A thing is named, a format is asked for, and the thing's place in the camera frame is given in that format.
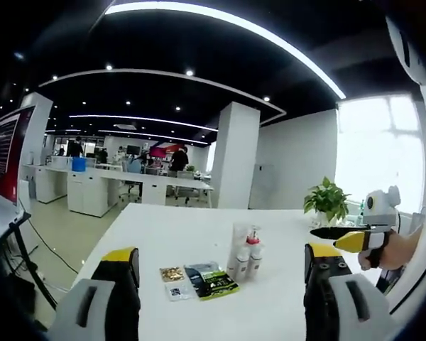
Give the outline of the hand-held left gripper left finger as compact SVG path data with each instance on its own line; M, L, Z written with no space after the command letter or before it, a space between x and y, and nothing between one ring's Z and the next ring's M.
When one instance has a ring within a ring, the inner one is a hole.
M58 303L48 339L137 340L139 285L138 249L109 252Z

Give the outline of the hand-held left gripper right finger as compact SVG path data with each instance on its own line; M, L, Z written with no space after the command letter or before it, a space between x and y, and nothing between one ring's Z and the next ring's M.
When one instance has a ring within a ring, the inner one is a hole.
M327 244L305 245L306 340L389 340L397 324L385 296Z

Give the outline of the person's right hand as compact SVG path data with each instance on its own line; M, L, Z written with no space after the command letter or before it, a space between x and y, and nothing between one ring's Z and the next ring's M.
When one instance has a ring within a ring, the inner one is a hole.
M417 239L413 236L390 234L379 260L379 268L393 271L406 265L412 259L416 246Z

